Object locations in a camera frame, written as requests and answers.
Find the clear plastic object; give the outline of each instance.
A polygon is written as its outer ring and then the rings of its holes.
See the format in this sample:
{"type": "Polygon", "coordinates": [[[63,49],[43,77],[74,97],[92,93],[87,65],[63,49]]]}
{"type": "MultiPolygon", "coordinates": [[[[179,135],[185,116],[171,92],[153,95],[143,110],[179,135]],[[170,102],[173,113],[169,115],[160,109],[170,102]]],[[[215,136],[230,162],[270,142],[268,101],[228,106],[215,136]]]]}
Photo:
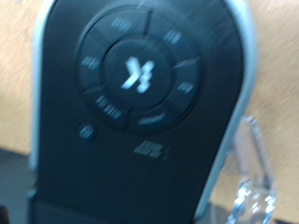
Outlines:
{"type": "Polygon", "coordinates": [[[276,188],[262,135],[254,117],[244,117],[240,121],[233,149],[221,171],[220,179],[224,180],[219,180],[220,183],[215,187],[217,194],[214,195],[214,203],[209,205],[205,216],[196,224],[271,223],[276,188]],[[231,202],[227,200],[228,190],[235,191],[235,202],[234,199],[231,202]],[[224,198],[224,205],[215,205],[221,198],[224,198]],[[226,209],[230,207],[227,203],[234,204],[233,209],[225,210],[224,206],[227,205],[226,209]]]}

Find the remote control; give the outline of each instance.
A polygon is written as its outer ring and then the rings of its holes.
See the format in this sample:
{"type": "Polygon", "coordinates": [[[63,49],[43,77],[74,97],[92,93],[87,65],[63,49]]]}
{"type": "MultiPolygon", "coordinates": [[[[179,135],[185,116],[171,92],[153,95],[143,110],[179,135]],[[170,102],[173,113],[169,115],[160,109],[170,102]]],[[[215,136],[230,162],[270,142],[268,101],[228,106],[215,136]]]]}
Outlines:
{"type": "Polygon", "coordinates": [[[244,0],[48,0],[36,21],[30,224],[191,224],[248,104],[244,0]]]}

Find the small round button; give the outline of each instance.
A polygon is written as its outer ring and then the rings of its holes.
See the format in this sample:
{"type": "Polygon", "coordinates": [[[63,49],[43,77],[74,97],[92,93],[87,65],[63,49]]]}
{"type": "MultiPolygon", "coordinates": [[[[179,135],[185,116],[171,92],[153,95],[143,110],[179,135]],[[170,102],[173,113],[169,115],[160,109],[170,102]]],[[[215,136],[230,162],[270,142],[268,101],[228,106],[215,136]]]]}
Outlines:
{"type": "Polygon", "coordinates": [[[131,38],[116,44],[105,59],[111,91],[133,107],[154,107],[172,86],[172,68],[150,39],[131,38]]]}
{"type": "Polygon", "coordinates": [[[83,140],[92,141],[96,136],[96,128],[91,123],[84,122],[78,126],[78,135],[83,140]]]}

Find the logo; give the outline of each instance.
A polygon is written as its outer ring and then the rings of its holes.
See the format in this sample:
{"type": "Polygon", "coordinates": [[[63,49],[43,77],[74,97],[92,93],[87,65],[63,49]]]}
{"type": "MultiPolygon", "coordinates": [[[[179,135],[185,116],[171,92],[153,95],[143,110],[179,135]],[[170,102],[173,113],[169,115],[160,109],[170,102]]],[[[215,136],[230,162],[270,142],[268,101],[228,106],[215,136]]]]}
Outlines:
{"type": "Polygon", "coordinates": [[[150,87],[150,79],[152,77],[152,69],[155,64],[152,61],[148,61],[142,67],[140,67],[139,60],[135,57],[131,57],[126,66],[130,77],[121,86],[122,89],[129,90],[138,80],[140,85],[137,87],[139,93],[146,92],[150,87]]]}

